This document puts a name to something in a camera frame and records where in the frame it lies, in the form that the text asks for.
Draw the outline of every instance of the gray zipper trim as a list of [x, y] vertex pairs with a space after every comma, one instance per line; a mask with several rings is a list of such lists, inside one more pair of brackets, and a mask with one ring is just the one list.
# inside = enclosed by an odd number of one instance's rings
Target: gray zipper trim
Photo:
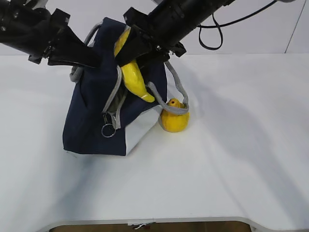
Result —
[[126, 97], [127, 97], [127, 89], [125, 89], [125, 93], [119, 103], [119, 106], [117, 108], [117, 111], [116, 111], [116, 130], [117, 129], [120, 129], [121, 128], [121, 121], [120, 121], [120, 111], [121, 111], [121, 108], [123, 106], [123, 104], [125, 103], [125, 100], [126, 100]]
[[116, 96], [116, 93], [121, 85], [121, 81], [122, 81], [122, 71], [121, 68], [119, 66], [117, 66], [117, 72], [118, 72], [118, 77], [117, 77], [117, 82], [116, 85], [114, 87], [114, 89], [112, 90], [112, 93], [110, 94], [109, 98], [106, 101], [106, 104], [104, 106], [104, 109], [102, 110], [102, 113], [106, 113], [108, 111], [108, 108], [110, 107], [113, 99]]
[[115, 131], [117, 130], [117, 122], [116, 122], [116, 117], [114, 116], [115, 113], [107, 112], [111, 116], [112, 120], [112, 127], [114, 127]]

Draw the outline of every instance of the zipper pull ring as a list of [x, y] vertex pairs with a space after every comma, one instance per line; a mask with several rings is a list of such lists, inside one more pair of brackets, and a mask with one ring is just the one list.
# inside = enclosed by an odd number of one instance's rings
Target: zipper pull ring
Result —
[[105, 138], [112, 138], [116, 134], [116, 130], [112, 123], [109, 123], [106, 117], [107, 114], [103, 114], [103, 119], [104, 119], [104, 125], [101, 129], [101, 134]]

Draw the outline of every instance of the navy blue bag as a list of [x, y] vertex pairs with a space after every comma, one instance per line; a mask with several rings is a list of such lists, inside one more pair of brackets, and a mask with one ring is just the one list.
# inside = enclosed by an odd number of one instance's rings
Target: navy blue bag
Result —
[[[102, 64], [95, 69], [75, 68], [81, 77], [66, 118], [63, 146], [79, 154], [125, 156], [157, 122], [162, 107], [157, 101], [145, 102], [122, 83], [113, 50], [125, 24], [105, 18], [97, 28], [93, 49], [102, 56]], [[166, 102], [164, 63], [153, 63], [142, 70], [142, 75], [145, 83], [152, 82], [156, 94]]]

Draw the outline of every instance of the metal ring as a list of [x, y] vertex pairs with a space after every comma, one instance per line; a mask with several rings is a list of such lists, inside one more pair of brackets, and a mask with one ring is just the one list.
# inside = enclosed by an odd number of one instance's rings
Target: metal ring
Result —
[[[112, 126], [112, 128], [113, 128], [113, 130], [114, 130], [114, 133], [113, 133], [112, 135], [110, 135], [110, 136], [107, 136], [107, 135], [104, 134], [104, 129], [105, 129], [107, 126]], [[102, 134], [103, 137], [105, 137], [105, 138], [112, 138], [112, 137], [114, 137], [114, 135], [116, 134], [116, 130], [115, 130], [115, 128], [113, 127], [113, 125], [112, 125], [111, 123], [108, 123], [108, 124], [105, 124], [105, 125], [102, 127], [102, 129], [101, 129], [101, 134]]]

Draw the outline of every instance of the bag zipper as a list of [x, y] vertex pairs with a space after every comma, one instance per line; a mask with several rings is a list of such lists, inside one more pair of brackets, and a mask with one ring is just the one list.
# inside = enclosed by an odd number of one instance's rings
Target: bag zipper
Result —
[[124, 95], [123, 95], [123, 97], [122, 97], [122, 99], [119, 102], [119, 105], [117, 107], [117, 111], [116, 111], [116, 115], [115, 115], [115, 119], [116, 119], [116, 128], [115, 129], [116, 130], [121, 128], [120, 111], [121, 111], [121, 108], [122, 108], [122, 106], [124, 105], [124, 103], [126, 101], [127, 92], [128, 92], [128, 89], [125, 89]]
[[105, 114], [107, 113], [108, 111], [108, 108], [110, 107], [112, 101], [114, 100], [116, 94], [117, 94], [117, 91], [121, 85], [121, 81], [122, 81], [122, 71], [121, 71], [121, 68], [119, 66], [117, 66], [117, 73], [118, 73], [118, 76], [117, 76], [117, 82], [116, 82], [116, 85], [114, 87], [114, 89], [112, 90], [109, 98], [107, 99], [106, 103], [105, 103], [105, 106], [102, 110], [102, 113]]

